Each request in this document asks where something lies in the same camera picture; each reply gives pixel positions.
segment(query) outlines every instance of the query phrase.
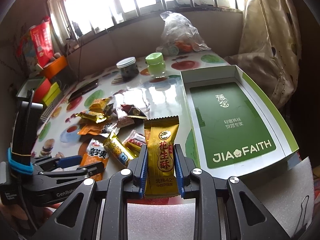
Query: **table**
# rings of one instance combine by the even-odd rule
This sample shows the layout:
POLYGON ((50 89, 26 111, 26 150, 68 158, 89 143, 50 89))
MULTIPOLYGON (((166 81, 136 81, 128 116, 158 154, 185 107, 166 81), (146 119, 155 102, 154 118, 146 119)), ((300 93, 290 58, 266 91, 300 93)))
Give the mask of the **table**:
MULTIPOLYGON (((192 143, 191 123, 188 108, 185 105, 180 70, 202 68, 208 66, 228 65, 221 57, 212 51, 200 51, 165 58, 165 78, 153 79, 147 71, 144 57, 137 58, 137 66, 140 74, 133 80, 124 83, 116 66, 107 67, 104 70, 86 76, 79 84, 75 85, 56 106, 51 117, 38 131, 38 138, 33 147, 32 155, 40 156, 42 147, 46 145, 52 148, 52 156, 82 155, 93 135, 77 134, 79 131, 80 117, 74 114, 87 110, 95 98, 107 98, 114 95, 117 106, 120 104, 133 104, 143 111, 148 118, 159 118, 178 115, 180 119, 179 130, 175 143, 181 144, 185 152, 186 145, 192 143), (68 103, 70 94, 89 82, 99 79, 99 86, 68 103)), ((125 139, 132 129, 144 134, 143 125, 131 125, 121 128, 118 136, 125 139)), ((104 178, 110 178, 114 173, 123 168, 122 164, 113 156, 110 156, 104 178)))

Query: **blue strap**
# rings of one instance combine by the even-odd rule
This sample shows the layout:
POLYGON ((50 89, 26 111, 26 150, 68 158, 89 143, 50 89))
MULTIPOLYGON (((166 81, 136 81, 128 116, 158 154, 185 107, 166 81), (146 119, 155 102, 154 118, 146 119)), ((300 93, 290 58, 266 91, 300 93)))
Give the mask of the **blue strap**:
POLYGON ((26 174, 26 175, 32 175, 33 173, 33 165, 30 162, 30 165, 23 165, 21 163, 18 163, 14 161, 11 158, 11 148, 8 148, 8 162, 10 164, 10 168, 21 173, 21 174, 26 174))
POLYGON ((65 157, 60 159, 60 161, 58 161, 57 166, 64 169, 64 168, 79 165, 81 161, 82 161, 82 156, 80 155, 65 157))

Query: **beige curtain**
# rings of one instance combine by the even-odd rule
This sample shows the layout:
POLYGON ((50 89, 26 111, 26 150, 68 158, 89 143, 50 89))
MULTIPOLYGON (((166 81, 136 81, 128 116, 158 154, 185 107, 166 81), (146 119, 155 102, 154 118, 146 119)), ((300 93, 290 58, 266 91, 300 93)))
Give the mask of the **beige curtain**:
POLYGON ((238 65, 277 108, 295 92, 301 59, 297 12, 292 0, 245 0, 239 53, 225 59, 238 65))

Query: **black smartphone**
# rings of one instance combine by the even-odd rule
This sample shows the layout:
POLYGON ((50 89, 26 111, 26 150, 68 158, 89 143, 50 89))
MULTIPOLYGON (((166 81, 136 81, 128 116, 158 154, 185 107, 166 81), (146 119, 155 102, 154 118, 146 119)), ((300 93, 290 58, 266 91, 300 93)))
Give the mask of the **black smartphone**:
POLYGON ((91 83, 85 85, 82 88, 79 88, 77 91, 73 92, 71 96, 69 97, 68 102, 70 103, 71 101, 75 100, 79 96, 82 96, 89 91, 95 89, 99 85, 99 79, 96 79, 95 81, 92 81, 91 83))

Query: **window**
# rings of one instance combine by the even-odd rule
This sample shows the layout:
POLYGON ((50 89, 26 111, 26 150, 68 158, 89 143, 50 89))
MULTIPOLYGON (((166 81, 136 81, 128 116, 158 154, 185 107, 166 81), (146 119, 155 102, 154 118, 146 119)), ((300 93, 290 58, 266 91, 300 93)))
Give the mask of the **window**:
POLYGON ((48 7, 59 42, 74 40, 76 46, 103 30, 152 12, 185 7, 237 9, 236 0, 48 0, 48 7))

